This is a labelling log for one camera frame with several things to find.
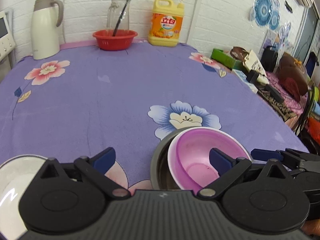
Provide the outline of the white paper bag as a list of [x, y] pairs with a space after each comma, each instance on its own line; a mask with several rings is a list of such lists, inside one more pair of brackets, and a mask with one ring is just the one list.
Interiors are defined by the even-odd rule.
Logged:
[[240, 60], [248, 72], [250, 72], [251, 70], [256, 71], [259, 74], [257, 81], [260, 84], [269, 84], [266, 71], [253, 50], [250, 50], [248, 52], [244, 48], [233, 47], [230, 51], [230, 55], [235, 59]]

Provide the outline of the white thermos jug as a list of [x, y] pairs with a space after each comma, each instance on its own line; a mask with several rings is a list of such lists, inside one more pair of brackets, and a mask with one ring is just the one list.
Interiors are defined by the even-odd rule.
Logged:
[[63, 20], [60, 0], [36, 0], [31, 18], [31, 47], [35, 60], [49, 58], [60, 51], [58, 27]]

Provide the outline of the red plastic basket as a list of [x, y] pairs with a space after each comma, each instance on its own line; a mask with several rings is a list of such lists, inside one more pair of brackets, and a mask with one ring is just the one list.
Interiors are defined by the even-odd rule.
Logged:
[[99, 30], [93, 33], [100, 49], [106, 51], [125, 50], [131, 46], [133, 39], [138, 35], [133, 30], [117, 30], [113, 36], [113, 30]]

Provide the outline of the black power adapter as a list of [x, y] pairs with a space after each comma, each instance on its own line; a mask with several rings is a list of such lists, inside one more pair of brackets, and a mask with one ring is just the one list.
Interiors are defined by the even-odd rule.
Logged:
[[270, 92], [271, 96], [276, 100], [276, 102], [278, 102], [278, 103], [284, 102], [284, 98], [281, 96], [281, 94], [278, 92], [278, 90], [276, 88], [272, 87], [268, 83], [267, 77], [259, 74], [257, 71], [250, 70], [249, 73], [247, 74], [246, 80], [249, 83], [258, 85], [258, 86], [262, 87], [264, 90]]

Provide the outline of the purple floral tablecloth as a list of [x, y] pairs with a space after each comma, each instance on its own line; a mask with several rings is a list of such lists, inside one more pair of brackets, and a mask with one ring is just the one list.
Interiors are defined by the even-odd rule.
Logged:
[[180, 128], [219, 129], [247, 151], [306, 149], [237, 76], [194, 60], [195, 53], [185, 44], [134, 43], [24, 58], [1, 82], [1, 161], [34, 154], [72, 162], [112, 147], [108, 177], [149, 189], [154, 149]]

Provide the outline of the white water dispenser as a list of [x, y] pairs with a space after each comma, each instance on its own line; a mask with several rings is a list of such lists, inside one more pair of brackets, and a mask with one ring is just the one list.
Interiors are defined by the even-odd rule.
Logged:
[[2, 61], [6, 56], [8, 56], [16, 47], [16, 43], [14, 41], [13, 35], [9, 28], [9, 22], [7, 20], [7, 16], [5, 11], [1, 11], [0, 18], [0, 50], [1, 57], [0, 61]]

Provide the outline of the stainless steel bowl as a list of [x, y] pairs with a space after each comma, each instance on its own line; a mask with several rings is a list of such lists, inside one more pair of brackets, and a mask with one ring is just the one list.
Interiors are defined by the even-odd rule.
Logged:
[[174, 181], [168, 166], [168, 149], [171, 142], [187, 128], [177, 129], [162, 139], [153, 152], [150, 164], [150, 180], [154, 190], [177, 191], [181, 188]]

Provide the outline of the brown leather bag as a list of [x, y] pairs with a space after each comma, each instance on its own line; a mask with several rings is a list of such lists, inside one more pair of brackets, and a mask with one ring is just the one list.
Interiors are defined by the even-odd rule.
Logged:
[[300, 102], [308, 91], [308, 75], [303, 64], [288, 53], [284, 53], [279, 61], [276, 76], [279, 84], [290, 96]]

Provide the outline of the yellow dish soap bottle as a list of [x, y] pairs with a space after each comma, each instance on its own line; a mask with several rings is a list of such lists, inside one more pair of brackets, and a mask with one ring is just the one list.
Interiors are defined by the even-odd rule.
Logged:
[[184, 0], [154, 0], [148, 42], [153, 46], [175, 47], [179, 42]]

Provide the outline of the blue paper fan decoration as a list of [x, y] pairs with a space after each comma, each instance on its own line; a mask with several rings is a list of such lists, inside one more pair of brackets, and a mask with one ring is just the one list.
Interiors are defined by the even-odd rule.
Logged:
[[260, 27], [277, 30], [280, 25], [280, 1], [255, 0], [248, 19], [254, 21]]

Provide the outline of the white plate stack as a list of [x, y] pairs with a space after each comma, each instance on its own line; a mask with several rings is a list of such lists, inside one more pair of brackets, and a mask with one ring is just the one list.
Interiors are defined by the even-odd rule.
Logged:
[[19, 155], [1, 164], [1, 235], [18, 239], [26, 232], [18, 205], [22, 195], [47, 158]]

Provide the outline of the green cardboard box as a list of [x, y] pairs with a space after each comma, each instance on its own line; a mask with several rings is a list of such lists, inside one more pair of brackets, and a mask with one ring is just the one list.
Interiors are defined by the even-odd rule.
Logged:
[[223, 64], [230, 70], [237, 69], [245, 71], [244, 65], [240, 60], [235, 59], [230, 53], [225, 53], [223, 50], [214, 48], [211, 54], [211, 59]]

